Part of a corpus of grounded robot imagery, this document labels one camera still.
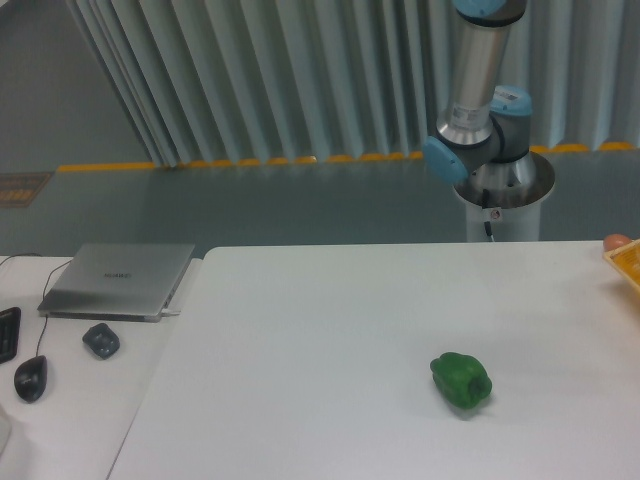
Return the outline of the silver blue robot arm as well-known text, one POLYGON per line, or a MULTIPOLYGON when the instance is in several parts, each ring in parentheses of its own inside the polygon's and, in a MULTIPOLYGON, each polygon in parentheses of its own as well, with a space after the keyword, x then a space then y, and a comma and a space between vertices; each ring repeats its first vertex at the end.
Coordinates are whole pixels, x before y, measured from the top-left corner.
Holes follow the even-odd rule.
POLYGON ((455 1, 453 6, 461 20, 453 83, 436 132, 422 152, 437 177, 459 184, 504 150, 506 140, 490 104, 511 26, 522 18, 527 3, 455 1))

